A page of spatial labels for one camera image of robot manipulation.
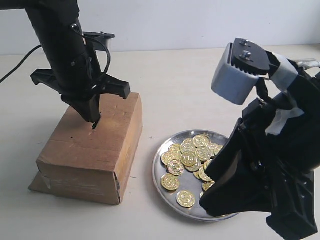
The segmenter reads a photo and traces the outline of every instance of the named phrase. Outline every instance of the wire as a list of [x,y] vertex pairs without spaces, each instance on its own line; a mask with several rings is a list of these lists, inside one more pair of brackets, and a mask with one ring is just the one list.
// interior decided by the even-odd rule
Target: wire
[[19,64],[14,68],[12,69],[7,75],[5,75],[3,78],[0,79],[0,84],[6,80],[11,74],[13,74],[15,71],[18,70],[18,68],[21,67],[21,65],[27,60],[27,58],[34,53],[34,51],[36,51],[37,49],[41,48],[41,45],[39,46],[36,46],[35,48],[33,48],[30,52],[28,52],[24,58],[21,60],[21,62],[19,62]]
[[75,29],[75,27],[77,27],[76,24],[71,25],[71,29],[72,29],[76,34],[78,34],[79,36],[81,36],[82,38],[84,38],[84,39],[86,39],[86,40],[88,40],[88,41],[91,41],[91,42],[100,44],[100,45],[103,47],[104,51],[106,52],[106,56],[107,56],[106,66],[105,66],[104,71],[102,72],[102,75],[101,75],[100,77],[98,77],[98,79],[97,79],[97,81],[99,81],[104,75],[107,74],[107,72],[108,72],[108,70],[109,70],[110,63],[111,63],[111,54],[110,54],[110,51],[109,51],[109,49],[108,49],[104,44],[102,44],[100,41],[98,41],[98,40],[96,40],[96,39],[94,39],[94,38],[88,37],[88,36],[84,36],[84,35],[82,35],[81,33],[79,33],[79,32]]

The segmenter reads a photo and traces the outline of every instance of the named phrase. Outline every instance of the robotic arm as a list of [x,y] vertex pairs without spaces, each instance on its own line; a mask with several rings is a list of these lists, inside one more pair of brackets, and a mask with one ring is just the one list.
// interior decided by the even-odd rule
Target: robotic arm
[[[25,9],[52,69],[38,69],[31,78],[61,94],[94,129],[99,120],[100,94],[126,99],[128,82],[107,71],[111,56],[107,42],[113,34],[82,32],[77,0],[0,0],[0,10]],[[106,51],[108,62],[100,69],[96,51]]]
[[[281,90],[274,99],[267,75]],[[253,87],[259,98],[243,111],[205,171],[216,183],[200,205],[214,217],[268,212],[267,224],[284,239],[306,238],[318,232],[313,170],[320,165],[320,74],[311,77],[296,62],[236,38],[217,67],[212,90],[242,105]]]

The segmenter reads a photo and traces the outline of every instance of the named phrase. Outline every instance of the cardboard box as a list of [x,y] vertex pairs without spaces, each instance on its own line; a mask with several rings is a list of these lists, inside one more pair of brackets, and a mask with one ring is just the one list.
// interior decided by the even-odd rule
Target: cardboard box
[[69,107],[36,164],[30,190],[118,205],[122,202],[142,132],[138,93],[124,100],[103,94],[101,120],[92,124]]

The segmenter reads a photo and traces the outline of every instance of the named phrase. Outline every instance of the table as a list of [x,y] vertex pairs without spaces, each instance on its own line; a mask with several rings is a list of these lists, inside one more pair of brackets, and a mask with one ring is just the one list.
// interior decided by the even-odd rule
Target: table
[[[320,45],[269,46],[291,59],[320,60]],[[158,147],[173,134],[204,129],[229,136],[243,106],[211,91],[212,77],[224,49],[114,52],[109,74],[129,81],[141,94],[143,132],[123,203],[108,206],[59,198],[28,190],[36,159],[67,109],[54,90],[35,86],[29,75],[49,68],[34,54],[0,85],[0,239],[215,239],[280,240],[266,224],[269,213],[248,212],[203,223],[178,215],[160,199],[151,167]],[[0,56],[4,76],[22,56]],[[106,56],[99,53],[104,67]],[[279,91],[268,83],[271,96]],[[315,216],[320,221],[320,173],[315,174]],[[319,239],[320,235],[310,237]]]

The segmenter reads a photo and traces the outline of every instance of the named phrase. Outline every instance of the stainless steel tray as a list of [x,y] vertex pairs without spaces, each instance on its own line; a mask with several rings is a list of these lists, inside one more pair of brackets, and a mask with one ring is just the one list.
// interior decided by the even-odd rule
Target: stainless steel tray
[[[221,134],[206,130],[189,130],[173,135],[161,145],[161,147],[158,149],[157,153],[154,156],[152,164],[153,182],[164,201],[179,214],[187,218],[203,222],[218,222],[232,218],[236,216],[238,213],[224,215],[220,217],[212,217],[209,214],[207,214],[207,212],[199,205],[200,193],[202,191],[202,183],[200,180],[195,178],[192,172],[184,170],[184,173],[178,176],[180,185],[175,192],[168,192],[161,186],[160,179],[164,174],[167,173],[166,168],[163,166],[161,162],[161,155],[167,152],[168,148],[172,144],[181,144],[184,139],[193,138],[194,136],[199,134],[207,134],[210,137],[212,143],[216,143],[219,145],[226,144],[228,140],[227,137]],[[177,203],[176,197],[178,192],[180,192],[181,190],[189,190],[195,195],[195,204],[193,207],[185,208]]]

